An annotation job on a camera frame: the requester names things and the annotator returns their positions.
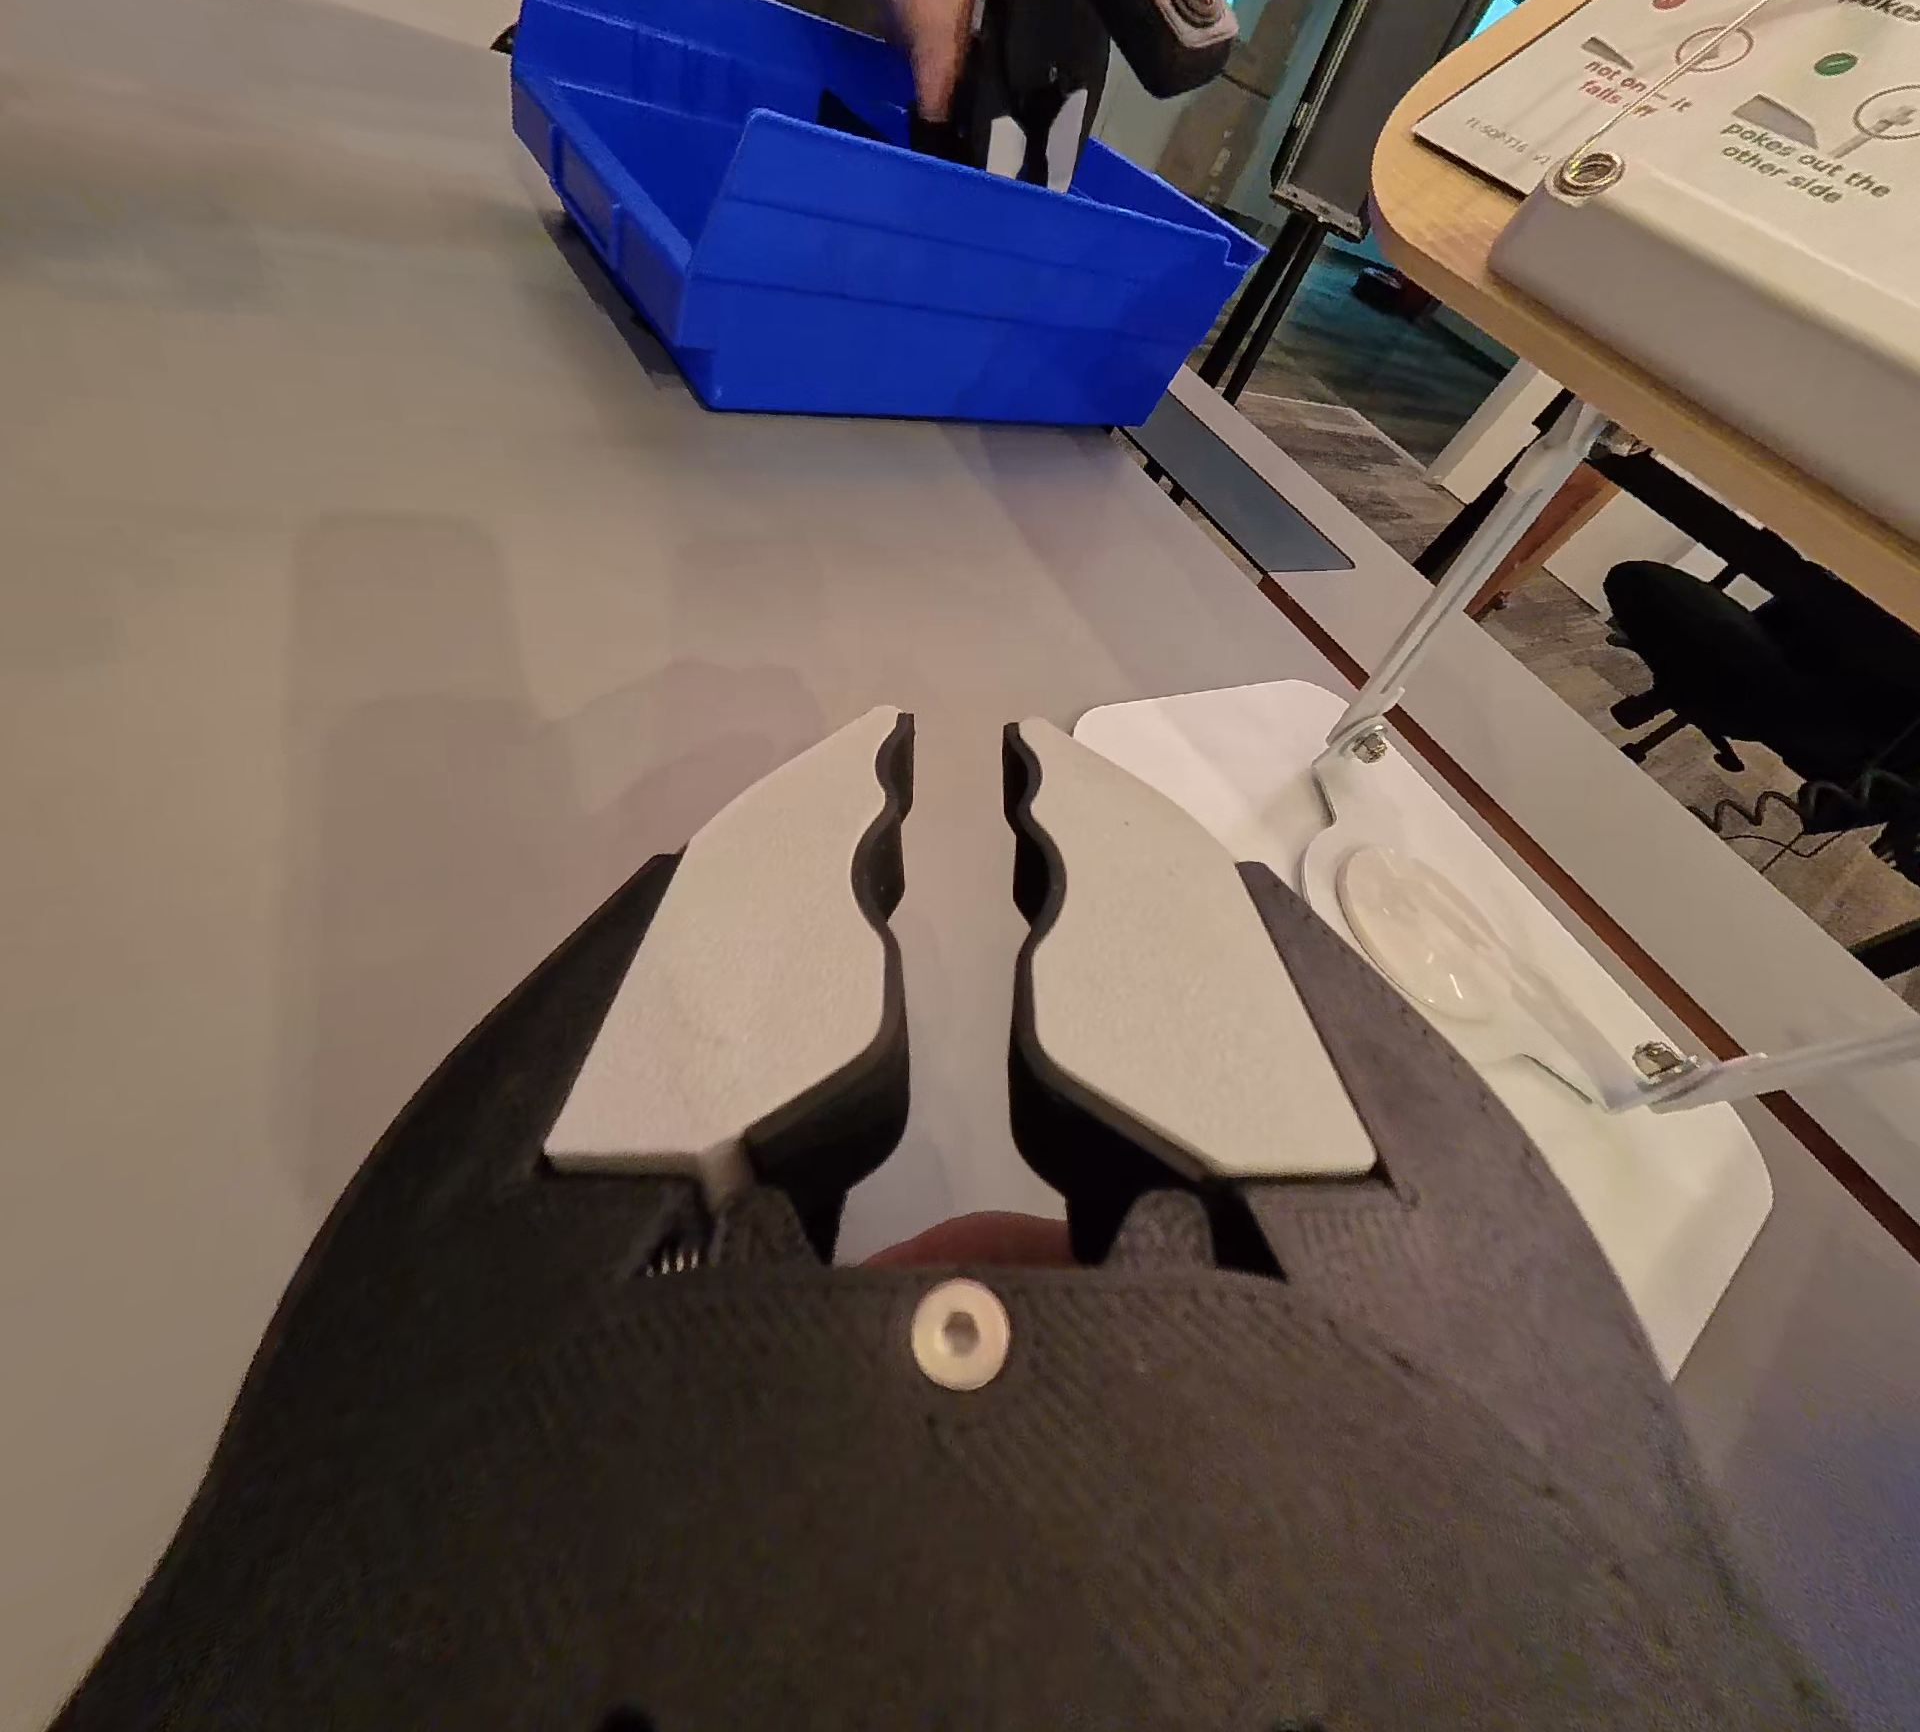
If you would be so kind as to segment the white instruction board box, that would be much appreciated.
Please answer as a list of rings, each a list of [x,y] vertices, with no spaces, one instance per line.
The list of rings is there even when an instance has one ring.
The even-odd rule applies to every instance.
[[[1886,613],[1917,625],[1917,539],[1881,525],[1492,273],[1494,242],[1536,189],[1559,177],[1570,191],[1590,191],[1611,179],[1613,159],[1579,153],[1521,195],[1417,138],[1428,113],[1548,33],[1579,2],[1524,0],[1404,97],[1373,159],[1373,208],[1384,253],[1539,375],[1650,442]]]

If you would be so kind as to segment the black office chair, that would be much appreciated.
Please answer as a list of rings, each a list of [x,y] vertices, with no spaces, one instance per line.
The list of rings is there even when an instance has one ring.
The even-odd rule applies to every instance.
[[[1909,625],[1819,566],[1799,569],[1756,608],[1652,560],[1616,564],[1603,591],[1611,644],[1648,672],[1646,688],[1611,708],[1630,733],[1626,761],[1692,733],[1739,776],[1743,749],[1765,751],[1788,786],[1701,811],[1719,839],[1761,839],[1770,816],[1788,823],[1779,851],[1796,856],[1864,835],[1869,853],[1917,886],[1919,640]]]

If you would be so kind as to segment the round white disc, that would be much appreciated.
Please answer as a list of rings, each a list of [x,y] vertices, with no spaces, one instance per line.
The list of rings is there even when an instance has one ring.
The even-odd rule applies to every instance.
[[[1428,861],[1362,845],[1344,858],[1336,896],[1360,950],[1419,1008],[1486,1025],[1508,1006],[1513,952]]]

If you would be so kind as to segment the grey desk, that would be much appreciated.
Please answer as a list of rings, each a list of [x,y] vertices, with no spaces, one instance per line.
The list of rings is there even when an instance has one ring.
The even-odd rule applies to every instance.
[[[1282,630],[1105,430],[705,408],[551,201],[491,52],[4,0],[4,1722],[1847,1728],[1524,1125],[1223,843],[1379,1170],[1075,1258],[1003,733]],[[688,840],[876,708],[834,1254],[553,1170]]]

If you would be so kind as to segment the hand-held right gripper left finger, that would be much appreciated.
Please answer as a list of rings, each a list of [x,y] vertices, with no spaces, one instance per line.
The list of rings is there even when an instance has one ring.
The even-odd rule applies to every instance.
[[[900,944],[915,717],[871,708],[684,846],[543,1143],[558,1175],[693,1185],[710,1212],[782,1193],[832,1256],[900,1147]]]

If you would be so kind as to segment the black framed panel stand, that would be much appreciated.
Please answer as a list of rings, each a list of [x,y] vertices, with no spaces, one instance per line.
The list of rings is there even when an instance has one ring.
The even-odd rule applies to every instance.
[[[1374,155],[1407,92],[1465,45],[1492,0],[1343,0],[1268,170],[1285,218],[1199,371],[1238,400],[1333,236],[1373,229]]]

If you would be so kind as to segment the printed instruction sheet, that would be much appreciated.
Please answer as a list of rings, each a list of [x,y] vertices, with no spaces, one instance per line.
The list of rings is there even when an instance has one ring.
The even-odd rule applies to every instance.
[[[1524,195],[1579,153],[1709,159],[1840,199],[1917,173],[1917,0],[1583,0],[1419,121]]]

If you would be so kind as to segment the blue plastic bin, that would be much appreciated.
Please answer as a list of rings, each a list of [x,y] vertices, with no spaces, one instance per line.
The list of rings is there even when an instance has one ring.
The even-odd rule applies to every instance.
[[[1100,140],[919,155],[876,36],[777,0],[523,0],[512,126],[710,410],[1143,424],[1261,253]]]

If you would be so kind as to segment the white metal stand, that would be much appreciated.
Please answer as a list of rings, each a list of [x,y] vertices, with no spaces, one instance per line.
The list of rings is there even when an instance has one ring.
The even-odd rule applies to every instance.
[[[1273,483],[1354,571],[1259,585],[1333,665],[1092,708],[1077,736],[1293,884],[1371,968],[1338,904],[1360,846],[1445,873],[1510,952],[1486,1025],[1433,1015],[1556,1173],[1675,1381],[1776,1207],[1759,1122],[1807,1126],[1893,1228],[1917,1227],[1917,1015],[1736,848],[1452,615],[1373,757],[1335,755],[1425,580],[1281,447]]]

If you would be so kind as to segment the brown wooden leg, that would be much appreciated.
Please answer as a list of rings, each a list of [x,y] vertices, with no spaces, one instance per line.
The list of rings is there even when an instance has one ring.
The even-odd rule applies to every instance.
[[[1515,593],[1548,569],[1548,560],[1619,496],[1620,487],[1606,472],[1590,460],[1581,462],[1467,604],[1465,615],[1478,623],[1504,610]]]

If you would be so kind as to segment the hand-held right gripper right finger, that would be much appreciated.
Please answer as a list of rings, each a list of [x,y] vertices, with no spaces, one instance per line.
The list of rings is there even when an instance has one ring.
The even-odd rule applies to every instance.
[[[1024,935],[1009,1100],[1021,1158],[1100,1264],[1136,1205],[1192,1198],[1224,1264],[1271,1264],[1248,1191],[1358,1188],[1381,1150],[1236,858],[1042,719],[1003,733]]]

